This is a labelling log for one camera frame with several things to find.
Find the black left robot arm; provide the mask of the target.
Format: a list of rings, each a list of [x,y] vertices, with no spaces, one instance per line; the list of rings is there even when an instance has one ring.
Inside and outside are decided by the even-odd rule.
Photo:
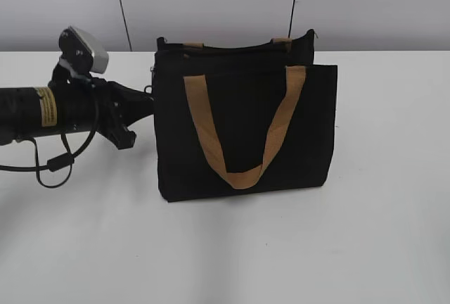
[[[26,138],[89,132],[119,150],[134,146],[135,122],[152,115],[153,97],[116,82],[71,82],[1,90],[1,144]]]

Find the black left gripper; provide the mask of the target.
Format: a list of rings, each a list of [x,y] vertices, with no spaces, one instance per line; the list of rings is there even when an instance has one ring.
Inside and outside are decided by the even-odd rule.
[[[154,98],[147,91],[103,79],[93,85],[66,79],[56,81],[56,107],[56,134],[95,130],[124,150],[133,148],[136,141],[136,133],[126,125],[151,116]]]

